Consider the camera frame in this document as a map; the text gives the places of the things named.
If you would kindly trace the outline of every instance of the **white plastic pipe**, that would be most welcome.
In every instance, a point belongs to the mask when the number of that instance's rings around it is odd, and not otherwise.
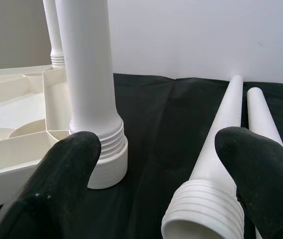
[[[70,133],[94,132],[102,144],[89,188],[117,184],[128,142],[115,105],[107,0],[56,0],[72,107]]]
[[[64,67],[64,55],[58,26],[55,0],[43,0],[48,34],[51,42],[51,62],[52,67]]]
[[[270,138],[283,146],[262,90],[253,87],[247,92],[249,130]],[[256,239],[262,239],[256,229]]]
[[[215,150],[222,128],[241,125],[243,80],[234,76],[222,99],[189,181],[182,184],[162,219],[164,239],[243,239],[244,212],[236,184]]]

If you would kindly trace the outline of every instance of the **cylindrical tube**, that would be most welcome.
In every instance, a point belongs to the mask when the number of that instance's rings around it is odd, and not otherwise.
[[[64,55],[58,26],[55,0],[43,0],[48,34],[51,42],[51,62],[52,67],[64,67]]]
[[[241,125],[243,80],[234,76],[222,99],[189,181],[182,184],[162,219],[164,239],[242,239],[244,213],[236,184],[220,162],[215,135]]]
[[[115,105],[107,0],[56,0],[72,107],[70,132],[91,131],[102,152],[88,187],[118,183],[127,170],[127,140]]]
[[[266,99],[260,88],[253,87],[247,92],[249,130],[270,138],[283,146],[283,142],[271,116]],[[256,239],[262,239],[256,229]]]

